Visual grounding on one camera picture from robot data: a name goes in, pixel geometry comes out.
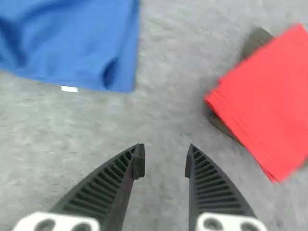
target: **fabric fold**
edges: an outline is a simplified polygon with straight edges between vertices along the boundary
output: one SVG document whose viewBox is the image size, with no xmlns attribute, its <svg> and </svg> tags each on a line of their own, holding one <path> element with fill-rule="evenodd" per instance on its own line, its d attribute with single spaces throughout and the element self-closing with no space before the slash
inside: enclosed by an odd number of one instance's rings
<svg viewBox="0 0 308 231">
<path fill-rule="evenodd" d="M 0 68 L 53 84 L 131 92 L 138 33 L 139 0 L 6 1 Z"/>
<path fill-rule="evenodd" d="M 308 155 L 307 53 L 308 33 L 298 24 L 205 95 L 271 181 L 285 179 Z"/>
</svg>

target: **red napkin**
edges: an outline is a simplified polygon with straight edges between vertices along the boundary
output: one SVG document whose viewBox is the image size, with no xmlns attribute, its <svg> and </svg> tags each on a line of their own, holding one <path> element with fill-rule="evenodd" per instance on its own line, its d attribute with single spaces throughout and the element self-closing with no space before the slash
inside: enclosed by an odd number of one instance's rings
<svg viewBox="0 0 308 231">
<path fill-rule="evenodd" d="M 308 33 L 297 24 L 224 76 L 205 101 L 281 181 L 308 155 Z"/>
</svg>

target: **carpet floor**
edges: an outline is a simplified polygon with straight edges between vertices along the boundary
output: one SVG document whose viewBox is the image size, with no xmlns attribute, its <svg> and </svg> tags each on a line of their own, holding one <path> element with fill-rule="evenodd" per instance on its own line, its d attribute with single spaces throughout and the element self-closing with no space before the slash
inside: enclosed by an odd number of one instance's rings
<svg viewBox="0 0 308 231">
<path fill-rule="evenodd" d="M 113 155 L 144 143 L 123 231 L 188 230 L 190 143 L 223 169 L 269 231 L 308 229 L 308 168 L 271 183 L 247 150 L 207 120 L 203 94 L 239 60 L 254 26 L 308 28 L 302 0 L 143 0 L 136 89 L 60 86 L 0 73 L 0 226 L 48 211 Z"/>
</svg>

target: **blue cloth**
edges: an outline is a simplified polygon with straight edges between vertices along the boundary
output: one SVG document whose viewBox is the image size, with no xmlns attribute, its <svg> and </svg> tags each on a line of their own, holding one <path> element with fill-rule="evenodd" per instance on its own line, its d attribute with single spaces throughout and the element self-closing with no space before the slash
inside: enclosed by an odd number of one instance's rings
<svg viewBox="0 0 308 231">
<path fill-rule="evenodd" d="M 0 69 L 93 90 L 134 87 L 139 0 L 2 0 Z"/>
</svg>

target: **screw hole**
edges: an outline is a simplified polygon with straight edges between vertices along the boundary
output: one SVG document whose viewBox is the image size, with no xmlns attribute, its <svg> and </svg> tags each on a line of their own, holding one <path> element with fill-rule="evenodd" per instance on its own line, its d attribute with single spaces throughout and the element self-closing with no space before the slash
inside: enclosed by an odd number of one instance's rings
<svg viewBox="0 0 308 231">
<path fill-rule="evenodd" d="M 242 231 L 259 231 L 259 229 L 251 223 L 242 224 L 241 229 L 242 229 Z"/>
<path fill-rule="evenodd" d="M 208 218 L 203 222 L 203 225 L 205 228 L 209 230 L 213 230 L 213 231 L 223 230 L 222 224 L 216 219 Z"/>
<path fill-rule="evenodd" d="M 52 231 L 55 224 L 52 219 L 43 220 L 36 226 L 35 231 Z"/>
<path fill-rule="evenodd" d="M 85 223 L 79 224 L 75 226 L 72 231 L 91 231 L 91 226 Z"/>
</svg>

